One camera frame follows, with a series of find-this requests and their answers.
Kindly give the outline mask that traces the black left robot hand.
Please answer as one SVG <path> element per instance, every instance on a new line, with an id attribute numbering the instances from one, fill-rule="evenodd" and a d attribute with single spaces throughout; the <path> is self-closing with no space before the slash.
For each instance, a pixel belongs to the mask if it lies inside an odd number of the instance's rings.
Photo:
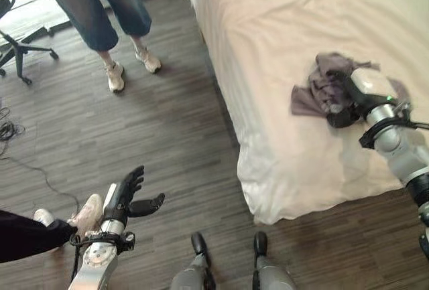
<path id="1" fill-rule="evenodd" d="M 144 169 L 143 165 L 136 167 L 116 184 L 111 196 L 107 197 L 102 222 L 116 220 L 126 226 L 129 218 L 149 216 L 161 208 L 165 200 L 164 193 L 152 199 L 133 201 L 134 194 L 142 188 Z"/>

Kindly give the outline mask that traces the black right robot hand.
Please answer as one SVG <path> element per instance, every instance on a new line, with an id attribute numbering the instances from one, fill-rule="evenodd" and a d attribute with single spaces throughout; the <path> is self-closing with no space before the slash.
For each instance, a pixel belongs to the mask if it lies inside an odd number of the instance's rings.
<path id="1" fill-rule="evenodd" d="M 345 128 L 360 120 L 373 126 L 395 117 L 397 93 L 380 71 L 372 68 L 357 68 L 351 73 L 329 70 L 327 76 L 334 84 L 334 102 L 327 115 L 332 127 Z"/>

